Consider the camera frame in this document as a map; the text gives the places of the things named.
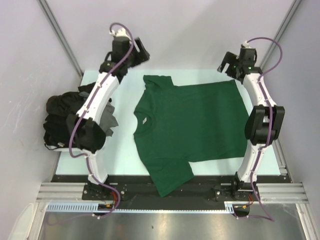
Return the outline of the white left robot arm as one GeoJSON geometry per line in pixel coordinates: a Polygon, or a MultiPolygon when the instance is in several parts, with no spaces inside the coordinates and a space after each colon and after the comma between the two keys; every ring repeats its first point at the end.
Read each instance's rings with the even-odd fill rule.
{"type": "Polygon", "coordinates": [[[105,183],[108,173],[98,153],[106,145],[106,134],[100,127],[101,117],[112,94],[127,75],[130,68],[141,65],[150,59],[138,37],[122,23],[112,23],[112,49],[100,65],[97,80],[84,104],[75,114],[66,118],[70,133],[68,151],[72,158],[83,157],[88,170],[88,186],[100,200],[110,196],[115,188],[105,183]]]}

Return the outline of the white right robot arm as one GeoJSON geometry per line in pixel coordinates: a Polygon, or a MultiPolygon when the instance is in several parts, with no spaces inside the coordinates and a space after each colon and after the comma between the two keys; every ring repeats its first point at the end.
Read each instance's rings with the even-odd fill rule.
{"type": "Polygon", "coordinates": [[[246,151],[230,187],[230,194],[237,201],[258,191],[258,169],[266,150],[278,139],[285,116],[285,108],[277,105],[267,90],[264,73],[256,66],[257,57],[257,50],[244,42],[239,54],[227,52],[217,69],[239,81],[252,103],[244,128],[246,151]]]}

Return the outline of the green t shirt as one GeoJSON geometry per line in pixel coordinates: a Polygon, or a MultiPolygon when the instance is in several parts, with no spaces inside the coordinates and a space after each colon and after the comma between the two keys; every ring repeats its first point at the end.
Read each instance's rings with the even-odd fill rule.
{"type": "Polygon", "coordinates": [[[191,163],[242,158],[248,111],[234,80],[176,86],[145,75],[134,142],[152,180],[193,177],[191,163]]]}

